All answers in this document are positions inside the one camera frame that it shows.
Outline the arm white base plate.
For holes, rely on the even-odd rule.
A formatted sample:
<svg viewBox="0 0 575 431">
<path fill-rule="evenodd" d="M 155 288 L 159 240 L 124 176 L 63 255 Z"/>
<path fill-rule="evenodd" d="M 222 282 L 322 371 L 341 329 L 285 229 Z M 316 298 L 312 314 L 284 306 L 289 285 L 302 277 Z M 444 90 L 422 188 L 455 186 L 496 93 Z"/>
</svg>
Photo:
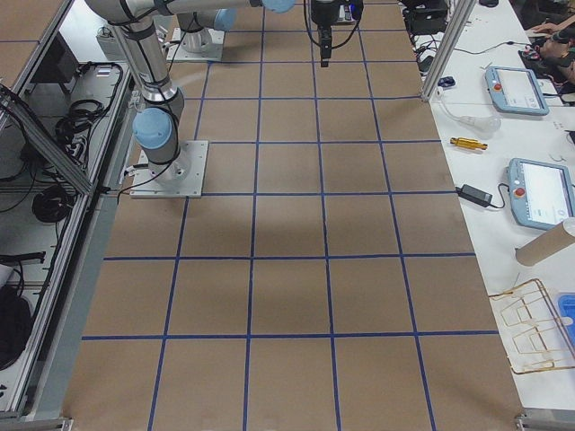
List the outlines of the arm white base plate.
<svg viewBox="0 0 575 431">
<path fill-rule="evenodd" d="M 207 140 L 180 142 L 180 154 L 166 172 L 153 180 L 163 167 L 152 164 L 137 170 L 136 187 L 130 189 L 132 198 L 200 198 L 208 159 Z"/>
<path fill-rule="evenodd" d="M 172 39 L 164 44 L 166 59 L 173 62 L 219 62 L 222 59 L 226 33 L 214 29 L 183 33 L 176 27 Z"/>
</svg>

